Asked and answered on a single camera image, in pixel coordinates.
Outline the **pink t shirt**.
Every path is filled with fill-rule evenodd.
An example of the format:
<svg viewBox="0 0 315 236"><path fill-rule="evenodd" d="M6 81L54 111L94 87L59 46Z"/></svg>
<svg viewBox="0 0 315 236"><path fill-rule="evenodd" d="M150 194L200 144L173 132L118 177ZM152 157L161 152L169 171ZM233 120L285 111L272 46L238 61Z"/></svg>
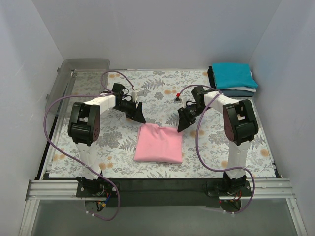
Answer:
<svg viewBox="0 0 315 236"><path fill-rule="evenodd" d="M175 127L146 123L139 127L134 161L182 164L183 134Z"/></svg>

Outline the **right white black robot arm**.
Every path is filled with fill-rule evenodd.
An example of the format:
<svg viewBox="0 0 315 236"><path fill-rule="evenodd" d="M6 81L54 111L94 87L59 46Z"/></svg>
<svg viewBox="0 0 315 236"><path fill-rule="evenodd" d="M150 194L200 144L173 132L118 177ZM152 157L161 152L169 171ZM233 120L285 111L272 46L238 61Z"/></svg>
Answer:
<svg viewBox="0 0 315 236"><path fill-rule="evenodd" d="M223 115L224 133L229 140L227 168L223 177L212 184L214 192L234 195L246 187L249 170L245 167L251 141L259 131L252 103L225 96L221 91L204 85L191 85L194 101L187 101L178 109L177 131L182 132L194 123L200 125L210 108Z"/></svg>

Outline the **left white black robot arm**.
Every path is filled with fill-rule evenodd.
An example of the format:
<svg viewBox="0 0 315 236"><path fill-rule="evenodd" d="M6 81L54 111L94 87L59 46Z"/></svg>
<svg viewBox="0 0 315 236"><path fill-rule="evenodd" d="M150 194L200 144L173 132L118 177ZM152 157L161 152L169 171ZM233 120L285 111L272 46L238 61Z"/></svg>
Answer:
<svg viewBox="0 0 315 236"><path fill-rule="evenodd" d="M113 108L125 113L130 120L146 123L142 113L142 102L138 102L140 91L132 90L131 95L124 93L125 87L115 83L110 93L102 93L99 97L87 102L75 102L72 106L68 135L79 151L79 160L84 163L84 171L77 181L92 196L104 194L106 187L100 177L102 172L97 164L96 141L100 135L101 115Z"/></svg>

